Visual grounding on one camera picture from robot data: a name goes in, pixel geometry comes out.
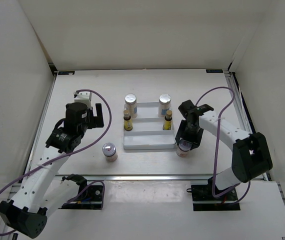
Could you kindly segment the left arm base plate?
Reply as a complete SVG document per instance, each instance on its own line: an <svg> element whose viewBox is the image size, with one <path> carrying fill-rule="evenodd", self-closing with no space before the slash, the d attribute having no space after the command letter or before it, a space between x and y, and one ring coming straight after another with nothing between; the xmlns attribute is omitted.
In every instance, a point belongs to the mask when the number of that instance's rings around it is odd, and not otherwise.
<svg viewBox="0 0 285 240"><path fill-rule="evenodd" d="M94 180L88 183L88 180L78 174L71 174L67 177L63 176L63 181L73 181L79 186L78 193L83 189L84 192L75 200L64 203L61 209L64 210L102 210L104 207L104 197L106 186L101 180Z"/></svg>

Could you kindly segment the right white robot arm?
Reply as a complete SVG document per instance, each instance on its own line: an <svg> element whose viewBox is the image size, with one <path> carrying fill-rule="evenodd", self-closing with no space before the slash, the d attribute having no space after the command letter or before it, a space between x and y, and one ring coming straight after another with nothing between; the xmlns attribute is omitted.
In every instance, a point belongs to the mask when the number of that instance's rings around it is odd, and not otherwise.
<svg viewBox="0 0 285 240"><path fill-rule="evenodd" d="M208 179L214 198L219 198L241 183L270 171L273 162L266 137L260 133L241 130L221 118L208 104L196 106L191 100L178 107L183 116L175 140L177 150L190 152L201 145L203 132L216 137L216 143L223 142L232 152L231 166L222 172L215 168Z"/></svg>

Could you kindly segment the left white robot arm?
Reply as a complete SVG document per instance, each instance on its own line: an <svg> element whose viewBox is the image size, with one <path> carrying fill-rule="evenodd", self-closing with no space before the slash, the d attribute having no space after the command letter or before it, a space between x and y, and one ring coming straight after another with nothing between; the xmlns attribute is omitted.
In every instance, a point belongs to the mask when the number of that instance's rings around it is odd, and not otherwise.
<svg viewBox="0 0 285 240"><path fill-rule="evenodd" d="M10 200L0 203L0 216L8 227L35 239L53 212L86 198L91 184L78 174L63 177L51 192L48 188L69 157L78 153L76 148L86 131L104 127L101 103L95 109L96 114L84 102L66 105L65 117L56 123L48 137L39 165L24 175L26 181Z"/></svg>

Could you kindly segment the short jar red label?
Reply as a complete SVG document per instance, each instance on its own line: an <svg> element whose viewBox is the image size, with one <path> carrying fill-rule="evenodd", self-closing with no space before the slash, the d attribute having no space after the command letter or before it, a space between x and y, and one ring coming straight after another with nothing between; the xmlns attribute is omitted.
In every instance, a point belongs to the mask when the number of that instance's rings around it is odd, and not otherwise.
<svg viewBox="0 0 285 240"><path fill-rule="evenodd" d="M102 153L108 162L114 162L118 158L116 146L111 143L105 143L102 147Z"/></svg>
<svg viewBox="0 0 285 240"><path fill-rule="evenodd" d="M176 154L179 157L186 157L191 151L192 144L186 140L181 139L176 148Z"/></svg>

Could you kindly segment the small yellow bottle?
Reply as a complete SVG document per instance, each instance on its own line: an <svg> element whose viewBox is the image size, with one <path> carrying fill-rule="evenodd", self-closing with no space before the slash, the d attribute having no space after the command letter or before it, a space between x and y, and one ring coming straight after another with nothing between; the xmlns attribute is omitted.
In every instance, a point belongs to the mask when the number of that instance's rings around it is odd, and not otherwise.
<svg viewBox="0 0 285 240"><path fill-rule="evenodd" d="M172 129L172 111L171 110L166 111L162 128L163 128L163 130L171 130Z"/></svg>
<svg viewBox="0 0 285 240"><path fill-rule="evenodd" d="M130 115L130 112L126 109L123 111L123 125L126 131L131 131L133 129L133 122Z"/></svg>

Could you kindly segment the tall jar silver lid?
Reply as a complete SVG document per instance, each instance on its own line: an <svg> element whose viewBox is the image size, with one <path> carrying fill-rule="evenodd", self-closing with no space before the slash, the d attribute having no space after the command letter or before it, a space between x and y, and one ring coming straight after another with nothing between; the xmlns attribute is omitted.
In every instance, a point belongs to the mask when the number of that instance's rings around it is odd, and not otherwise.
<svg viewBox="0 0 285 240"><path fill-rule="evenodd" d="M171 107L171 96L169 94L162 94L159 96L158 116L163 118Z"/></svg>
<svg viewBox="0 0 285 240"><path fill-rule="evenodd" d="M130 116L135 119L138 116L137 97L133 93L129 93L124 97L125 108L129 111Z"/></svg>

